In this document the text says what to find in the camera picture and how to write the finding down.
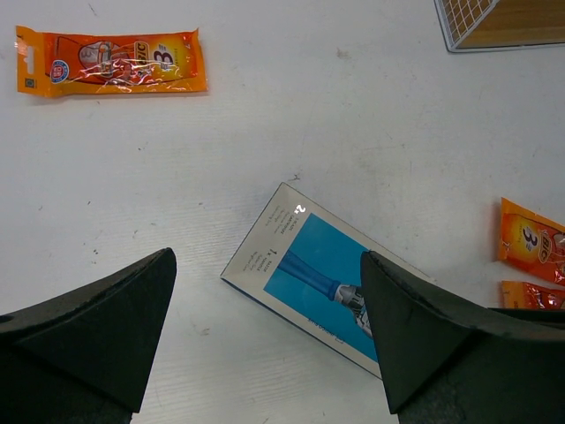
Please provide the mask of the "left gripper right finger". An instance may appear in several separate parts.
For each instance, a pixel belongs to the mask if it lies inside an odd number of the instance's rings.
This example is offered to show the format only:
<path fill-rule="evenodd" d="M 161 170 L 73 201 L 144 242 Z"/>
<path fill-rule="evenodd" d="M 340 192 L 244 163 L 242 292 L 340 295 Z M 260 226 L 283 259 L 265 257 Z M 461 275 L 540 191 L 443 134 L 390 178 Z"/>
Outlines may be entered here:
<path fill-rule="evenodd" d="M 564 313 L 479 306 L 374 251 L 361 283 L 402 423 L 561 423 Z"/>

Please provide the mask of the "blue white razor box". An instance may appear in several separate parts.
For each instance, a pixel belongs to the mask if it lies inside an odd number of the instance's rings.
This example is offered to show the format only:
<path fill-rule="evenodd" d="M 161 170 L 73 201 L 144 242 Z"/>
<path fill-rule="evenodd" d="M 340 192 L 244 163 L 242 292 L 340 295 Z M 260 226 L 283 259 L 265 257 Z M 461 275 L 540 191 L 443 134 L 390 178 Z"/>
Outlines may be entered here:
<path fill-rule="evenodd" d="M 380 367 L 361 289 L 375 251 L 423 272 L 281 183 L 221 273 L 224 282 L 367 372 Z"/>

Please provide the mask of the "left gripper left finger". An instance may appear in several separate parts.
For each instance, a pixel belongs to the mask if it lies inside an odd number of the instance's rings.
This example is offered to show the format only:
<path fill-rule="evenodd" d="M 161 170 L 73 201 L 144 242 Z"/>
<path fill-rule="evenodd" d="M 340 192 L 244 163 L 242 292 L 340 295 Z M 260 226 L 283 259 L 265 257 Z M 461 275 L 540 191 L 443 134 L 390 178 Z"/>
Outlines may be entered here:
<path fill-rule="evenodd" d="M 1 317 L 3 423 L 129 423 L 177 274 L 171 248 Z"/>

